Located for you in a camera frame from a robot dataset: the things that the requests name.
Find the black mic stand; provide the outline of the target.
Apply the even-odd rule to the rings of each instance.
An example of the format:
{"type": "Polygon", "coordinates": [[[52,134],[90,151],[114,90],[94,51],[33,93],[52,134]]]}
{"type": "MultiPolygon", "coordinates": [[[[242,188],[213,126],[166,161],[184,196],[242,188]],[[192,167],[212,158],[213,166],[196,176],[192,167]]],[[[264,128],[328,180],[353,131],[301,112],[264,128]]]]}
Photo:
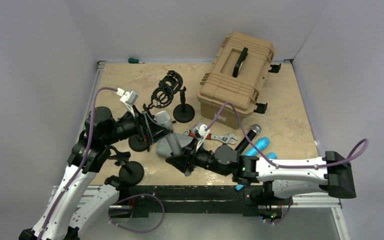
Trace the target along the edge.
{"type": "Polygon", "coordinates": [[[129,151],[121,152],[112,145],[109,148],[114,151],[114,155],[110,155],[108,159],[114,160],[114,164],[120,167],[119,179],[130,186],[140,183],[145,175],[144,167],[137,161],[130,161],[131,153],[129,151]]]}
{"type": "Polygon", "coordinates": [[[136,135],[128,138],[128,146],[135,152],[144,152],[148,150],[148,144],[143,140],[138,139],[136,135]]]}

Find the black round-base shock mount stand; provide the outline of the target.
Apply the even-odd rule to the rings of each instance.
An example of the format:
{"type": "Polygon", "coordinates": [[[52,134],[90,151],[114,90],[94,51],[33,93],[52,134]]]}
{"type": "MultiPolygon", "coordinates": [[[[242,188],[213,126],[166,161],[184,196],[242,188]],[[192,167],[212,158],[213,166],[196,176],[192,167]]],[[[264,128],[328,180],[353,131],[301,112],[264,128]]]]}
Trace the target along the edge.
{"type": "Polygon", "coordinates": [[[183,86],[182,76],[174,71],[169,70],[166,76],[163,78],[164,84],[171,89],[170,96],[174,96],[179,93],[180,103],[173,109],[173,117],[179,123],[189,123],[195,117],[195,109],[188,103],[186,103],[186,90],[183,86]]]}

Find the black tripod shock mount stand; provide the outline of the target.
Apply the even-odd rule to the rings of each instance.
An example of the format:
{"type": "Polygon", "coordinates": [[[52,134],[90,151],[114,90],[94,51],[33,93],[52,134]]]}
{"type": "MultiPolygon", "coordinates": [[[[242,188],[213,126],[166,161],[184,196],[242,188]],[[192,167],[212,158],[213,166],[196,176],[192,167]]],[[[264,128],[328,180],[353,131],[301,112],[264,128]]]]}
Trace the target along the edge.
{"type": "Polygon", "coordinates": [[[163,109],[168,107],[177,92],[168,84],[167,81],[161,80],[158,87],[152,92],[150,96],[150,103],[143,104],[143,109],[150,114],[152,108],[163,109]]]}

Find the blue microphone with pink band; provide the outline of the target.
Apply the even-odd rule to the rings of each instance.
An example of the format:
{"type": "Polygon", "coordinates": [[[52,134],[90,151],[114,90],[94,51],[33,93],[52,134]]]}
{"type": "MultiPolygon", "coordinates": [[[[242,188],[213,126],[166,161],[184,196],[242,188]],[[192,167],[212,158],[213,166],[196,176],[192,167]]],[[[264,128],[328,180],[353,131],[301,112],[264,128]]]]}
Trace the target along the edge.
{"type": "MultiPolygon", "coordinates": [[[[245,155],[246,155],[246,156],[257,156],[258,153],[257,153],[257,152],[255,152],[255,153],[251,153],[251,150],[249,150],[249,151],[247,151],[247,152],[245,153],[245,155]]],[[[270,152],[270,153],[268,153],[266,156],[267,156],[269,159],[273,159],[273,160],[275,160],[275,159],[278,158],[277,155],[276,155],[274,152],[270,152]]],[[[243,189],[244,187],[247,187],[247,185],[238,184],[238,185],[235,187],[235,190],[236,190],[236,191],[240,191],[240,190],[243,189]]]]}

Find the black microphone silver grille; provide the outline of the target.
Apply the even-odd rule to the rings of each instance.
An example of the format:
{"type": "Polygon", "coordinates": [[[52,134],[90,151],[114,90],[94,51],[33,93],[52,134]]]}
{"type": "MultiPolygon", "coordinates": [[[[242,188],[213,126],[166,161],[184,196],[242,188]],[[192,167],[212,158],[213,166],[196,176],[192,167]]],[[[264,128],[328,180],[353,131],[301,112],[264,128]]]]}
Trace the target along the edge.
{"type": "Polygon", "coordinates": [[[262,128],[259,124],[253,124],[249,131],[247,132],[246,136],[241,140],[241,142],[236,146],[234,149],[238,153],[242,153],[250,144],[248,140],[252,141],[256,136],[258,136],[262,131],[262,128]]]}

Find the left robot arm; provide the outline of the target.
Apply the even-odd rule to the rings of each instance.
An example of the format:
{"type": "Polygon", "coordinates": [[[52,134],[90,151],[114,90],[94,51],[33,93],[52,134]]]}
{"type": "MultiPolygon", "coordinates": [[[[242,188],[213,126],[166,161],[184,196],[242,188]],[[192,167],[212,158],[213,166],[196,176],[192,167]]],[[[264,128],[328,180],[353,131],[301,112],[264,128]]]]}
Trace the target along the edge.
{"type": "Polygon", "coordinates": [[[128,189],[144,177],[144,167],[131,161],[129,152],[120,152],[115,143],[139,137],[150,146],[173,133],[172,119],[166,111],[154,117],[136,109],[115,120],[108,107],[94,108],[85,121],[82,137],[73,146],[58,189],[39,221],[23,230],[21,240],[78,240],[99,215],[116,203],[129,199],[128,189]],[[105,161],[114,160],[118,175],[108,177],[99,191],[83,206],[83,198],[105,161]]]}

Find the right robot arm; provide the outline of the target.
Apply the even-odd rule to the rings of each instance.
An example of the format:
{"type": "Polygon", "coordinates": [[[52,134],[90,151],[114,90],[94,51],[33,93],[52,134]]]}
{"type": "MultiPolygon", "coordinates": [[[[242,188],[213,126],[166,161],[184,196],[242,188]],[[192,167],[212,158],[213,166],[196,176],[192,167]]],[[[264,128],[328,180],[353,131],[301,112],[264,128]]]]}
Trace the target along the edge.
{"type": "Polygon", "coordinates": [[[278,199],[307,193],[328,193],[330,197],[354,199],[357,196],[351,163],[335,151],[310,159],[268,159],[241,155],[227,145],[215,151],[186,146],[166,163],[182,173],[195,167],[222,176],[232,176],[240,185],[263,182],[260,196],[268,204],[278,199]]]}

